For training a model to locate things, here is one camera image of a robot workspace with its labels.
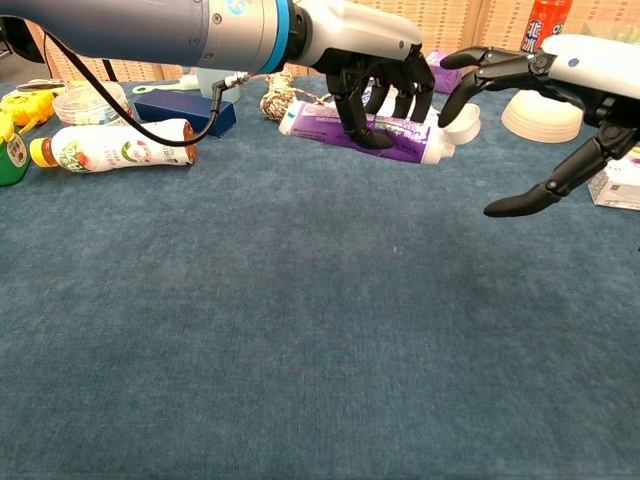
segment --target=yellow object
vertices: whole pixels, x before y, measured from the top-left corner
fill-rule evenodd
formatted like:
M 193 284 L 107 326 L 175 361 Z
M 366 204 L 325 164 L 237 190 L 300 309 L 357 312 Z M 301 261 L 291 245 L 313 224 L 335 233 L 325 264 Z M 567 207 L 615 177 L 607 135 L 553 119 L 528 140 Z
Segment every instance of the yellow object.
M 29 153 L 31 154 L 31 160 L 33 163 L 42 168 L 57 167 L 58 165 L 51 165 L 44 156 L 44 142 L 46 138 L 36 138 L 29 145 Z
M 47 122 L 54 114 L 53 93 L 39 91 L 11 93 L 0 102 L 0 110 L 13 119 L 13 123 L 24 127 L 19 134 L 24 135 L 36 125 Z
M 4 142 L 9 143 L 13 139 L 15 135 L 14 128 L 11 116 L 0 112 L 0 146 Z

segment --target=toothpaste tube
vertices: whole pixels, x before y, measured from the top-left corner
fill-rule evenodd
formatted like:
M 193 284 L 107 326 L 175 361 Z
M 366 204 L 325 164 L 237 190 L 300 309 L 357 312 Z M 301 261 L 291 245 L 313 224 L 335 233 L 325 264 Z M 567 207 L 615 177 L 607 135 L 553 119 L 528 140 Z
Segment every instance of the toothpaste tube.
M 376 157 L 405 163 L 437 165 L 442 158 L 453 157 L 455 146 L 446 141 L 438 127 L 410 120 L 367 116 L 371 130 L 389 136 L 393 146 L 369 150 L 355 144 L 344 133 L 335 108 L 294 100 L 280 122 L 284 135 L 316 140 L 338 147 L 350 148 Z

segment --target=table surface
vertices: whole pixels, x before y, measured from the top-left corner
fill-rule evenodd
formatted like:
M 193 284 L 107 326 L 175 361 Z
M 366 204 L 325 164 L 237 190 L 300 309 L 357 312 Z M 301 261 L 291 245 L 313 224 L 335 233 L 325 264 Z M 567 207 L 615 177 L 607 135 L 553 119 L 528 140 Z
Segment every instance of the table surface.
M 640 213 L 482 214 L 592 130 L 529 142 L 485 93 L 416 166 L 242 88 L 191 168 L 0 190 L 0 478 L 640 478 Z

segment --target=bottle label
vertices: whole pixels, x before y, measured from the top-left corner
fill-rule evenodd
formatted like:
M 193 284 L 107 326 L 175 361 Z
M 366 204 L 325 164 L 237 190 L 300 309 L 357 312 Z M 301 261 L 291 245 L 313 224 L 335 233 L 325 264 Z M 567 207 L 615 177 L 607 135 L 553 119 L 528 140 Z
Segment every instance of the bottle label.
M 143 126 L 160 137 L 184 140 L 185 125 L 186 120 L 172 119 Z M 51 150 L 60 166 L 74 173 L 192 163 L 186 148 L 159 144 L 130 126 L 69 127 L 54 137 Z
M 22 168 L 27 163 L 29 158 L 27 154 L 27 147 L 22 141 L 20 135 L 14 135 L 7 143 L 7 153 L 9 154 L 9 160 L 16 168 Z

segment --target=blue ring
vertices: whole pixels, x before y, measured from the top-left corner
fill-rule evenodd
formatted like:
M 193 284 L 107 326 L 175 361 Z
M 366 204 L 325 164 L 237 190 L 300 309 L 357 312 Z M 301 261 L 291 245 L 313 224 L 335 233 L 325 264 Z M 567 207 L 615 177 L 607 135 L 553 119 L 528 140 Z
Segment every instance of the blue ring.
M 276 34 L 276 42 L 269 60 L 258 73 L 273 73 L 287 50 L 287 42 L 289 41 L 289 3 L 287 0 L 276 0 L 278 9 L 278 32 Z

